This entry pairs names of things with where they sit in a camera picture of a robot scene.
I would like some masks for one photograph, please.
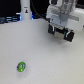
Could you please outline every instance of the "cable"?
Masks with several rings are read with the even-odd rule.
[[[32,4],[32,7],[33,7],[33,9],[34,9],[34,12],[35,12],[40,18],[43,18],[44,20],[46,20],[46,18],[42,17],[41,15],[39,15],[39,14],[37,13],[37,11],[36,11],[36,9],[35,9],[35,7],[34,7],[34,4],[33,4],[33,2],[32,2],[32,0],[31,0],[31,4]]]

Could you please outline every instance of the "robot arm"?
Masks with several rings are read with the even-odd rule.
[[[49,3],[46,16],[49,20],[48,32],[71,42],[74,31],[83,29],[84,11],[75,8],[77,0],[50,0]]]

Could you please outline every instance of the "small green toy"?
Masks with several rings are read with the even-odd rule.
[[[26,64],[24,62],[20,62],[17,66],[18,72],[23,72],[26,68]]]

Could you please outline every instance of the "green object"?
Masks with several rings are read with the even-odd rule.
[[[18,72],[23,72],[26,68],[26,64],[24,62],[20,62],[17,66]]]

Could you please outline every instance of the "white table surface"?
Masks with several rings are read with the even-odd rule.
[[[70,43],[48,34],[42,19],[0,24],[0,84],[84,84],[84,30]]]

